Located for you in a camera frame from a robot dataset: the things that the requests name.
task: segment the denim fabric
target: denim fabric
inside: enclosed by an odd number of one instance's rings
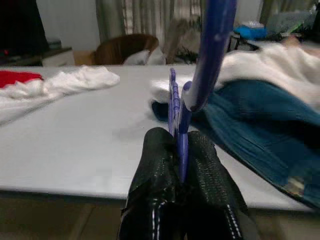
[[[152,105],[160,120],[165,105]],[[298,98],[238,80],[211,94],[192,124],[281,191],[320,208],[320,114]]]

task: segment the tiled floor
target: tiled floor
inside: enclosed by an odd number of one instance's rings
[[[0,198],[0,240],[115,240],[120,205]],[[320,216],[253,210],[261,240],[319,240]]]

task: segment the white table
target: white table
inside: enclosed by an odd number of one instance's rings
[[[119,85],[65,97],[0,126],[0,190],[124,200],[145,133],[167,127],[150,109],[149,84],[167,78],[169,68],[109,67]],[[74,68],[14,69],[49,77]],[[190,74],[195,66],[175,69]],[[309,210],[216,149],[250,208]]]

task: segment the red cloth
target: red cloth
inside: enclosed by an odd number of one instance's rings
[[[33,72],[0,71],[0,88],[16,82],[25,83],[34,79],[42,79],[42,76]]]

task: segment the white fabric pile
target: white fabric pile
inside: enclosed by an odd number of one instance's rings
[[[178,75],[176,81],[181,94],[183,85],[192,75]],[[236,80],[260,80],[276,85],[320,111],[320,58],[299,47],[274,44],[261,51],[235,51],[223,60],[215,89]],[[169,78],[151,82],[152,97],[167,103]]]
[[[7,85],[0,89],[0,125],[63,96],[110,88],[119,82],[120,77],[104,66],[83,66],[70,73],[61,71],[45,80]]]

